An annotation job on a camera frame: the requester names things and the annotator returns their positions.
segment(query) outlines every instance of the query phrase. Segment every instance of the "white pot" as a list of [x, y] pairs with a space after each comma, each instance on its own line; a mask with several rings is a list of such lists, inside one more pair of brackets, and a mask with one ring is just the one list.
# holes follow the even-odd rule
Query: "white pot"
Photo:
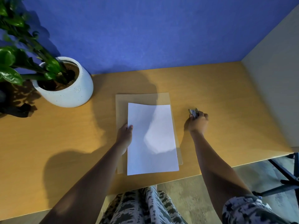
[[79, 68], [77, 80], [69, 87], [59, 91], [48, 91], [39, 87], [36, 80], [32, 80], [34, 88], [49, 102], [60, 107], [77, 107], [86, 103], [92, 96], [93, 83], [92, 78], [84, 67], [76, 60], [61, 56], [57, 60], [69, 61], [76, 64]]

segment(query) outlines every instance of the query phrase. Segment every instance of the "pot rim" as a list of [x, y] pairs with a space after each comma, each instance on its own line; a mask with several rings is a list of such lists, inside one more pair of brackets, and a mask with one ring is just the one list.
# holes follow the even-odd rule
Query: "pot rim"
[[[71, 62], [73, 64], [76, 64], [77, 67], [79, 68], [79, 75], [78, 75], [78, 78], [76, 79], [76, 81], [70, 85], [69, 87], [66, 87], [65, 89], [63, 90], [58, 90], [58, 91], [51, 91], [51, 90], [44, 90], [43, 88], [41, 88], [38, 83], [37, 83], [37, 80], [31, 80], [32, 82], [32, 85], [34, 86], [34, 88], [37, 90], [37, 91], [45, 91], [45, 92], [51, 92], [51, 93], [59, 93], [59, 92], [62, 92], [62, 91], [65, 91], [67, 89], [70, 89], [72, 87], [76, 87], [78, 84], [79, 84], [79, 79], [82, 77], [82, 72], [83, 72], [83, 68], [82, 68], [82, 65], [76, 61], [75, 59], [73, 58], [70, 58], [70, 57], [66, 57], [66, 56], [58, 56], [56, 57], [57, 60], [60, 60], [60, 61], [68, 61], [68, 62]], [[39, 66], [43, 66], [45, 64], [45, 62], [42, 62], [41, 64], [39, 64]]]

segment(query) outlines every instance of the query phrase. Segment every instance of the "black metal frame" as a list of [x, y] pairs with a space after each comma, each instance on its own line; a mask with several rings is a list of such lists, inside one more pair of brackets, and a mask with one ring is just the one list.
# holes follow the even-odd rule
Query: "black metal frame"
[[278, 162], [276, 162], [274, 159], [268, 159], [270, 163], [272, 163], [273, 166], [275, 166], [280, 173], [282, 173], [288, 180], [280, 180], [280, 182], [283, 184], [279, 187], [267, 190], [262, 193], [258, 192], [252, 192], [255, 196], [270, 196], [274, 195], [276, 193], [282, 193], [286, 192], [288, 190], [295, 190], [298, 206], [299, 206], [299, 153], [294, 153], [286, 156], [290, 159], [295, 159], [294, 163], [294, 174], [291, 174], [288, 172], [284, 167], [282, 167]]

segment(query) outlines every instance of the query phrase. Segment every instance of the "desk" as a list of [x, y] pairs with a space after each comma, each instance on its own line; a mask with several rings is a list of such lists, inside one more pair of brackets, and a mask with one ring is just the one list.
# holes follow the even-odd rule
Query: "desk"
[[84, 105], [61, 108], [39, 98], [32, 117], [0, 119], [0, 220], [51, 208], [116, 138], [115, 94], [169, 92], [180, 142], [180, 171], [116, 174], [111, 194], [200, 174], [184, 123], [189, 108], [209, 113], [206, 138], [230, 165], [292, 153], [241, 62], [93, 76]]

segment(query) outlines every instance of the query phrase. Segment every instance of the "potted plant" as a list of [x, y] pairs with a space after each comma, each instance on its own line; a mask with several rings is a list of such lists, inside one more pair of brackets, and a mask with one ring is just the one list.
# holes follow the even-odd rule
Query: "potted plant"
[[[61, 107], [76, 107], [86, 103], [93, 92], [89, 73], [72, 58], [54, 58], [37, 41], [38, 32], [29, 32], [30, 26], [26, 20], [26, 13], [17, 13], [15, 0], [0, 0], [0, 28], [5, 32], [3, 39], [12, 43], [0, 48], [0, 81], [22, 85], [25, 80], [31, 80], [46, 100]], [[39, 65], [35, 63], [24, 49], [16, 46], [18, 43], [25, 45], [43, 62]], [[19, 74], [16, 68], [36, 73]]]

